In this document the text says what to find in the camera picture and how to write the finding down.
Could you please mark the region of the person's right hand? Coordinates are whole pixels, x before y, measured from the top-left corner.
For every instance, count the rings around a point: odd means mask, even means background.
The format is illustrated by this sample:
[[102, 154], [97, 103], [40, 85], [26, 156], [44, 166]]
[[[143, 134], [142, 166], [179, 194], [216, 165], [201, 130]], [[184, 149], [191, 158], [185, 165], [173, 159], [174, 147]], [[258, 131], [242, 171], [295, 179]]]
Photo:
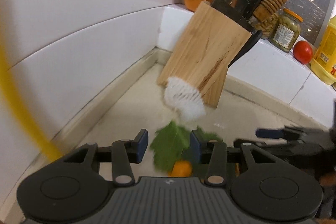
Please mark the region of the person's right hand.
[[322, 186], [336, 186], [336, 173], [330, 173], [322, 176], [319, 179]]

